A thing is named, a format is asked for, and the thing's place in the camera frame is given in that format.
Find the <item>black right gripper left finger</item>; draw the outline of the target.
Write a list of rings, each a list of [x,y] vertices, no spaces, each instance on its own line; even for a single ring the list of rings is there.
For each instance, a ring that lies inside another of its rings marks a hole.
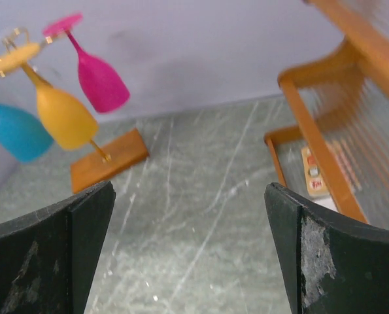
[[[114,201],[104,181],[0,223],[0,313],[83,313]]]

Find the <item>yellow wine glass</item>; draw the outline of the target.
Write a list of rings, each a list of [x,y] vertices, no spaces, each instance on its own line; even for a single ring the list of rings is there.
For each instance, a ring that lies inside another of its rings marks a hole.
[[[95,145],[99,126],[87,108],[74,96],[41,78],[28,61],[38,55],[43,44],[26,43],[0,56],[0,77],[22,68],[35,85],[39,118],[59,146],[76,150],[86,144]]]

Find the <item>blue wine glass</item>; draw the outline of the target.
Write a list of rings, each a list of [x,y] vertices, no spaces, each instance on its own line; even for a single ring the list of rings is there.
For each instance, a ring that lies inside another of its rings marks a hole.
[[[18,161],[32,162],[53,145],[52,136],[33,114],[0,104],[0,144]]]

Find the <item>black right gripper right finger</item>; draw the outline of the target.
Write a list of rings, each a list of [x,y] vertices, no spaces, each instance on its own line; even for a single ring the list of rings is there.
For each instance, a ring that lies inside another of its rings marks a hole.
[[[389,313],[389,230],[279,183],[264,198],[292,313]]]

